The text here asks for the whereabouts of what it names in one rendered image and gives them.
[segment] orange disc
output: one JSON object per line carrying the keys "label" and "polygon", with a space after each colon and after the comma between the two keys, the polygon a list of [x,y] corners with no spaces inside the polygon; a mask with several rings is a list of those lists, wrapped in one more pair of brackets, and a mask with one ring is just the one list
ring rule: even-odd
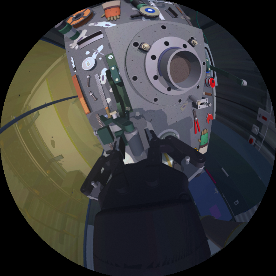
{"label": "orange disc", "polygon": [[93,18],[94,14],[91,8],[87,7],[72,16],[69,17],[67,23],[72,25],[74,28],[79,28],[89,22]]}

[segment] red pliers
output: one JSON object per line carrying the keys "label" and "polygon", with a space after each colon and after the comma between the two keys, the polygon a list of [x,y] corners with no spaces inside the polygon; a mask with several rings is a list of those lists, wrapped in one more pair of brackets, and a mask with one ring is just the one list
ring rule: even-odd
{"label": "red pliers", "polygon": [[200,125],[198,123],[198,119],[196,117],[195,110],[193,110],[193,117],[194,117],[194,133],[196,134],[196,125],[197,125],[199,131],[200,131]]}

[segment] orange strip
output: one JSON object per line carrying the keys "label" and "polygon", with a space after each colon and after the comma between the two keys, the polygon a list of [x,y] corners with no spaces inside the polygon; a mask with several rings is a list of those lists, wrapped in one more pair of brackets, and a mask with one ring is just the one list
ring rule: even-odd
{"label": "orange strip", "polygon": [[85,102],[85,99],[83,97],[83,94],[82,94],[82,91],[81,91],[81,87],[80,87],[80,84],[79,84],[79,82],[77,80],[76,75],[72,76],[72,80],[73,80],[74,87],[76,89],[76,93],[77,93],[77,95],[78,95],[78,97],[80,99],[80,102],[81,102],[82,106],[83,106],[83,110],[84,110],[85,114],[87,115],[87,114],[90,113],[90,110],[88,109],[88,106],[87,106],[87,104]]}

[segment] green wire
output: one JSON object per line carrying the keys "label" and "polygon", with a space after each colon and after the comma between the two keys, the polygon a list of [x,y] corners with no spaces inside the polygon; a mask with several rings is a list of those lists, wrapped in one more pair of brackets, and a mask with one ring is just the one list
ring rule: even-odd
{"label": "green wire", "polygon": [[197,22],[197,25],[199,25],[199,23],[198,23],[198,21],[197,21],[197,13],[198,12],[196,12],[196,22]]}

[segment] green glove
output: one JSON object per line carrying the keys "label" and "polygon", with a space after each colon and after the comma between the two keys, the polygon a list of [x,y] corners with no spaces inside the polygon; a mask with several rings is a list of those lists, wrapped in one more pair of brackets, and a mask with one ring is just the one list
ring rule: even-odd
{"label": "green glove", "polygon": [[201,138],[198,139],[200,142],[200,149],[199,152],[204,154],[207,152],[208,148],[208,129],[204,129],[203,132],[201,133]]}

